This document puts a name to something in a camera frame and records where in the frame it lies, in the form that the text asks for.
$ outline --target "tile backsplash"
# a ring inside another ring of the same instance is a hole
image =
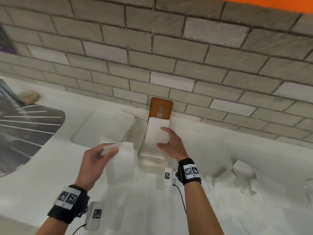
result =
[[[313,16],[221,0],[0,0],[0,74],[313,147]]]

